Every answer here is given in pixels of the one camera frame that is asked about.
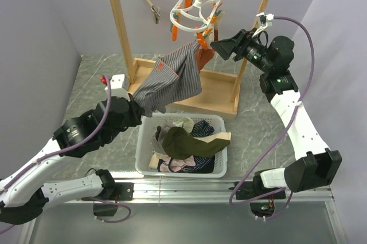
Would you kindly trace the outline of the orange white underwear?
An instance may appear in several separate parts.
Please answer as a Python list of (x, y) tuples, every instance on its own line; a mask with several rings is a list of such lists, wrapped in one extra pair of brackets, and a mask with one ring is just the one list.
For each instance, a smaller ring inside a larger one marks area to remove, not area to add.
[[(221, 23), (221, 20), (222, 20), (224, 14), (225, 14), (224, 12), (219, 10), (216, 13), (216, 15), (213, 17), (213, 20), (214, 20), (214, 23), (213, 23), (214, 41), (219, 40), (218, 30), (219, 30), (219, 26), (220, 26), (220, 23)], [(198, 70), (201, 71), (204, 68), (204, 66), (214, 57), (214, 55), (215, 55), (215, 50), (214, 49), (199, 48), (195, 53), (195, 57), (196, 57), (197, 65), (198, 65)]]

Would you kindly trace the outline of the beige underwear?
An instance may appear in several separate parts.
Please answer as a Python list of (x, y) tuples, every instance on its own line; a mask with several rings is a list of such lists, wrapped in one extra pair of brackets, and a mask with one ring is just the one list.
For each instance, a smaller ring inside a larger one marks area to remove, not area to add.
[(151, 144), (153, 151), (162, 155), (167, 155), (163, 149), (163, 141), (171, 127), (157, 126), (155, 133), (152, 136)]

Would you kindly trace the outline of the white round clip hanger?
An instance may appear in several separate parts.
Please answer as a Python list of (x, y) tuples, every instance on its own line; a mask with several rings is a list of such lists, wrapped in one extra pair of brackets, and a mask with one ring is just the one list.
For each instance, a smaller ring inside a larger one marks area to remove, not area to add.
[(222, 0), (178, 0), (170, 11), (171, 40), (177, 40), (179, 31), (187, 32), (202, 49), (210, 49), (221, 5)]

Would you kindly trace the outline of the olive green underwear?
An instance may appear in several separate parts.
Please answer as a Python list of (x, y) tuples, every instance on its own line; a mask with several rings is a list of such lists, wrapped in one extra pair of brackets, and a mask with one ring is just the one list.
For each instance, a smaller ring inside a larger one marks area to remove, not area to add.
[(191, 137), (183, 128), (171, 128), (163, 141), (163, 149), (173, 159), (190, 156), (212, 158), (231, 143), (230, 132), (219, 132), (208, 137)]

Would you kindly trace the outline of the grey striped underwear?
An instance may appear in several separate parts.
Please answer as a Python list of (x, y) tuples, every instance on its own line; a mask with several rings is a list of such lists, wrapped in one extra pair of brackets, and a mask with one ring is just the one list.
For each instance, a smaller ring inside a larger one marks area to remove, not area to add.
[(166, 112), (171, 103), (186, 100), (202, 92), (200, 73), (195, 57), (197, 42), (190, 42), (158, 58), (151, 73), (133, 94), (143, 108), (143, 115)]

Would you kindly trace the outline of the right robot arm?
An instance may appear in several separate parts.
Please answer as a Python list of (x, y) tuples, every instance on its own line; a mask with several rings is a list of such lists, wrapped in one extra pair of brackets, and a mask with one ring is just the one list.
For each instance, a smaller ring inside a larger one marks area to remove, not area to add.
[(274, 188), (301, 192), (330, 185), (342, 156), (323, 141), (302, 103), (288, 69), (294, 58), (294, 42), (277, 36), (266, 46), (253, 36), (253, 31), (240, 30), (232, 38), (212, 42), (211, 47), (225, 60), (245, 58), (261, 70), (261, 91), (287, 128), (294, 149), (294, 163), (255, 173), (253, 193), (265, 198)]

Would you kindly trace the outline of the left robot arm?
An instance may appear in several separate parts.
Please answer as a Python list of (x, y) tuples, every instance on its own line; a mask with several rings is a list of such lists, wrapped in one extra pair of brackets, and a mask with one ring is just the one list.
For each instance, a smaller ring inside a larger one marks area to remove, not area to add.
[(48, 180), (67, 164), (140, 125), (142, 113), (133, 99), (110, 97), (95, 109), (67, 120), (36, 156), (1, 180), (1, 222), (22, 225), (65, 202), (116, 198), (116, 183), (108, 170), (99, 169), (83, 178), (58, 183)]

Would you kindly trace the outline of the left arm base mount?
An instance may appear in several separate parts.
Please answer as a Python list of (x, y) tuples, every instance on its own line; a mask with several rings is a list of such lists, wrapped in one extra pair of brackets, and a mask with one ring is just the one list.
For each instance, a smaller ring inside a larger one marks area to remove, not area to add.
[[(133, 193), (134, 183), (115, 183), (113, 188), (107, 190), (105, 194), (96, 197), (85, 197), (81, 200), (93, 203), (92, 212), (96, 220), (103, 223), (119, 223), (126, 221), (131, 216), (131, 208), (123, 202), (132, 201)], [(127, 210), (127, 215), (122, 219), (112, 220), (111, 218), (118, 213), (120, 208)]]

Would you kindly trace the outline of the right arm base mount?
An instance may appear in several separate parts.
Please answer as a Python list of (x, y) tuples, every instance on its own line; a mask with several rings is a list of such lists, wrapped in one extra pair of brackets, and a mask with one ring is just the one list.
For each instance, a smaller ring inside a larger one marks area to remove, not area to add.
[(244, 182), (235, 193), (236, 200), (249, 200), (257, 196), (262, 196), (265, 202), (250, 203), (249, 208), (255, 218), (269, 218), (275, 213), (275, 201), (286, 198), (285, 190), (280, 188), (264, 188), (262, 182)]

